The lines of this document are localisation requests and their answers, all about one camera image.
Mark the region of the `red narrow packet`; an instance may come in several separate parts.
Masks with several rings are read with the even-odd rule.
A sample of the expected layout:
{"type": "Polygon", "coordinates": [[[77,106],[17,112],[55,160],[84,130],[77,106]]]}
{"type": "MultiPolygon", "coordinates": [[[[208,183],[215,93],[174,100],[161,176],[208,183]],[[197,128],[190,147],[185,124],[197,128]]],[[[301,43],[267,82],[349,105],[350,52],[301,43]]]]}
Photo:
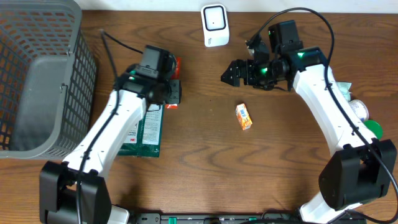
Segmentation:
{"type": "MultiPolygon", "coordinates": [[[[170,80],[180,80],[180,62],[181,62],[181,59],[176,57],[175,55],[171,54],[170,55],[170,61],[172,63],[171,64],[171,70],[170,70],[171,75],[169,76],[169,79],[167,79],[166,84],[168,84],[168,82],[170,80]]],[[[174,104],[174,105],[165,104],[165,107],[167,109],[170,109],[170,110],[176,110],[178,108],[178,106],[179,106],[179,104],[178,105],[176,105],[176,104],[174,104]]]]}

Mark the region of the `orange Kleenex tissue pack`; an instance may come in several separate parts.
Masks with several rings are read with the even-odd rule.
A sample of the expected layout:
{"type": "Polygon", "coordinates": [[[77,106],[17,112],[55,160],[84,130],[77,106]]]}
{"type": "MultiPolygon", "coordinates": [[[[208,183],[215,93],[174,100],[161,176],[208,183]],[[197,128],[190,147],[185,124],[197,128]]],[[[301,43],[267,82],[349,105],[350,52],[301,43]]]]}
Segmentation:
{"type": "Polygon", "coordinates": [[[252,125],[252,120],[247,111],[246,105],[244,103],[237,105],[235,113],[242,130],[249,129],[252,125]]]}

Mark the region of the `green white 3M glove package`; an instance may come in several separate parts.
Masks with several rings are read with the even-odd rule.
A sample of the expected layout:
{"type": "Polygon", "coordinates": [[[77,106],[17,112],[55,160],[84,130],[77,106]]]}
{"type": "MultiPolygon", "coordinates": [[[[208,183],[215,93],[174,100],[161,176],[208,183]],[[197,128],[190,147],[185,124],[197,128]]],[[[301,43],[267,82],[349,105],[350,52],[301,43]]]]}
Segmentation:
{"type": "Polygon", "coordinates": [[[128,132],[118,155],[158,158],[160,156],[163,115],[163,106],[150,105],[144,118],[128,132]]]}

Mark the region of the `mint green wipes pack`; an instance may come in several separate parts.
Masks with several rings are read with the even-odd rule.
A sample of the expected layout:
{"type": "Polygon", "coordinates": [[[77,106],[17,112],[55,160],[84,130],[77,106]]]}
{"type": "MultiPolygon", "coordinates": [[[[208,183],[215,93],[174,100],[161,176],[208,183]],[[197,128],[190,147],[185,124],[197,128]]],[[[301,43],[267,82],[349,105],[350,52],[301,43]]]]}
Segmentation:
{"type": "Polygon", "coordinates": [[[350,102],[351,101],[350,88],[352,86],[352,83],[350,83],[350,82],[336,82],[336,84],[337,84],[337,87],[338,87],[339,91],[344,96],[345,100],[347,102],[350,102]]]}

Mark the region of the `white blue cotton swab tub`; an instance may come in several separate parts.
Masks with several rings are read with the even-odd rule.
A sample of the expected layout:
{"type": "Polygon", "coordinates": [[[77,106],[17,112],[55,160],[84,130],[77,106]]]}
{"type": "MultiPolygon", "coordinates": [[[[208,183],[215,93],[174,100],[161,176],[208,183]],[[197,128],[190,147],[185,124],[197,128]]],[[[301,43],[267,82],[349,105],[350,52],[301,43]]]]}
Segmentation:
{"type": "Polygon", "coordinates": [[[366,105],[361,100],[351,100],[349,102],[351,109],[355,115],[362,121],[365,122],[369,119],[369,111],[366,105]]]}

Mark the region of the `green lid jar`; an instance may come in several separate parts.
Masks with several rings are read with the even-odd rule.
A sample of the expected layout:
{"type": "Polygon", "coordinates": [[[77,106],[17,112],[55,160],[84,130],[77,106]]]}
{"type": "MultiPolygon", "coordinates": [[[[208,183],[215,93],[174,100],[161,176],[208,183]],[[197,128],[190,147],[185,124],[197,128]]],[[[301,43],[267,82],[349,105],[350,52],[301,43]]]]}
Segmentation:
{"type": "Polygon", "coordinates": [[[364,122],[365,126],[372,131],[378,140],[382,139],[384,131],[382,126],[375,120],[367,120],[364,122]]]}

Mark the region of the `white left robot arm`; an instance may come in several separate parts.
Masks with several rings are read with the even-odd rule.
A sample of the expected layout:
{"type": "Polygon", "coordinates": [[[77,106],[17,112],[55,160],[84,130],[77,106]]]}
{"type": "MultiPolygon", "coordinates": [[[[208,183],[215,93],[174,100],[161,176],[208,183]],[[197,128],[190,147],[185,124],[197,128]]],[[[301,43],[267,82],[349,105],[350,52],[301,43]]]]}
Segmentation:
{"type": "Polygon", "coordinates": [[[140,63],[117,75],[106,107],[61,163],[48,161],[39,177],[42,223],[127,223],[130,213],[111,203],[106,178],[123,142],[150,105],[179,104],[177,58],[148,45],[140,63]]]}

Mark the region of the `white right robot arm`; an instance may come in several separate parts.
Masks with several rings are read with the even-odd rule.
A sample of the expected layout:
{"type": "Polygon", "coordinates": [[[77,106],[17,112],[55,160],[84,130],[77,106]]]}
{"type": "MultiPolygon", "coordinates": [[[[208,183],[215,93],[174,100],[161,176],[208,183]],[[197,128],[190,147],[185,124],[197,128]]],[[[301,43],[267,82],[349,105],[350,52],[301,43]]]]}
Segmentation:
{"type": "Polygon", "coordinates": [[[299,220],[331,223],[362,221],[356,208],[385,196],[396,186],[392,172],[397,150],[379,140],[355,114],[340,92],[326,57],[318,47],[306,48],[294,21],[270,26],[269,44],[260,36],[247,42],[250,60],[234,60],[221,81],[273,90],[287,82],[307,104],[328,144],[331,158],[318,178],[319,193],[299,208],[299,220]]]}

